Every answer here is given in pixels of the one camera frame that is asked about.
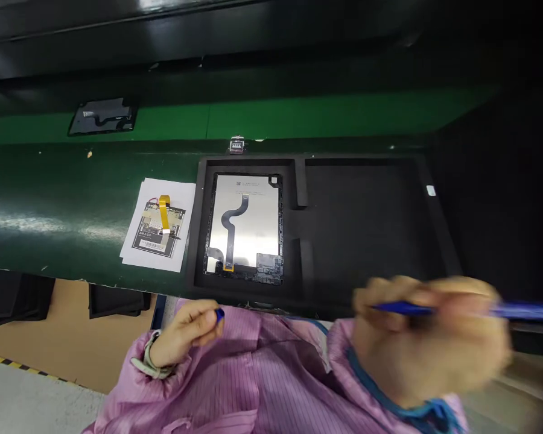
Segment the yellow black hazard tape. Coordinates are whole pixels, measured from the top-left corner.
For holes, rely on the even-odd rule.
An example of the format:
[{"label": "yellow black hazard tape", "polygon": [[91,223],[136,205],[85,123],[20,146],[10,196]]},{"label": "yellow black hazard tape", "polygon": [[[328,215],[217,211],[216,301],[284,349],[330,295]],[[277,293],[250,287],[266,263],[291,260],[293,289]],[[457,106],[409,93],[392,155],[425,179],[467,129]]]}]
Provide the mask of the yellow black hazard tape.
[{"label": "yellow black hazard tape", "polygon": [[38,374],[38,375],[41,375],[41,376],[44,376],[44,377],[47,377],[47,378],[50,378],[50,379],[53,379],[53,380],[58,380],[58,381],[62,381],[64,383],[69,383],[69,384],[77,386],[73,382],[67,381],[67,380],[62,379],[60,377],[55,377],[54,375],[47,374],[46,372],[43,372],[43,371],[35,370],[35,369],[31,368],[30,366],[21,365],[20,363],[13,362],[12,360],[4,359],[3,357],[0,357],[0,364],[1,365],[6,365],[6,366],[12,366],[13,368],[21,369],[21,370],[29,372],[29,373]]}]

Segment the silver metal plate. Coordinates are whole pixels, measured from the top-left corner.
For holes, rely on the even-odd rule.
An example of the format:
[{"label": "silver metal plate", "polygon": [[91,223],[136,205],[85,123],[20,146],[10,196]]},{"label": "silver metal plate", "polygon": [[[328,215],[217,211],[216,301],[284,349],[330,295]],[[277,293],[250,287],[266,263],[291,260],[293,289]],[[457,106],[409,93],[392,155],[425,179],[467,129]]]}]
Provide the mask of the silver metal plate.
[{"label": "silver metal plate", "polygon": [[[226,212],[241,210],[246,196],[249,201],[245,211],[229,218],[235,227],[233,265],[257,267],[258,253],[279,254],[279,189],[268,180],[268,176],[217,175],[209,247],[223,253],[224,263],[228,259],[229,230],[222,218]],[[215,258],[208,257],[206,271],[215,272],[216,263]]]}]

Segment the floor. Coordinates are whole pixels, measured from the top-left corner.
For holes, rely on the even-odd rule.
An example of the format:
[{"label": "floor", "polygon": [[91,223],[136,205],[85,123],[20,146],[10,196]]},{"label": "floor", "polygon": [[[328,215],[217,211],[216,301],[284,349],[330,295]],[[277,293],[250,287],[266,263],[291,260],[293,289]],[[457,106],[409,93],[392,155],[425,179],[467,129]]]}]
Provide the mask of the floor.
[{"label": "floor", "polygon": [[77,434],[104,395],[0,364],[0,433]]}]

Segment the green workbench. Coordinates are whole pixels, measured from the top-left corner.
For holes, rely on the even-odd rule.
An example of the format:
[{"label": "green workbench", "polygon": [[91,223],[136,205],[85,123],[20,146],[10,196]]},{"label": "green workbench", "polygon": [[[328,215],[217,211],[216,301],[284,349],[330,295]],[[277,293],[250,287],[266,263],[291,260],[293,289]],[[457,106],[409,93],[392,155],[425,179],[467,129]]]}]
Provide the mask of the green workbench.
[{"label": "green workbench", "polygon": [[194,183],[200,158],[223,154],[236,134],[265,139],[250,140],[250,153],[420,152],[496,91],[141,107],[132,132],[77,138],[66,137],[72,113],[0,117],[0,268],[186,295],[183,272],[121,263],[145,177]]}]

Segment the sleeve cuff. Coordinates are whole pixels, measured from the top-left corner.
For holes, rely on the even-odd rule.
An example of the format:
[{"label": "sleeve cuff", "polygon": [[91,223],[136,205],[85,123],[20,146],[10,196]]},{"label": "sleeve cuff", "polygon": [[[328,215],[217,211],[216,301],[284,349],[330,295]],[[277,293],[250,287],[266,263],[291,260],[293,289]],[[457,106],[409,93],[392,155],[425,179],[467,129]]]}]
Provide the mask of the sleeve cuff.
[{"label": "sleeve cuff", "polygon": [[148,375],[151,378],[158,379],[158,380],[164,380],[168,376],[170,376],[175,366],[168,366],[165,368],[158,368],[155,365],[153,365],[151,361],[151,357],[149,355],[151,346],[153,345],[153,342],[157,340],[157,338],[160,336],[161,330],[155,330],[152,334],[148,342],[145,344],[145,353],[143,356],[143,360],[139,360],[136,357],[131,358],[131,364],[140,370],[145,375]]}]

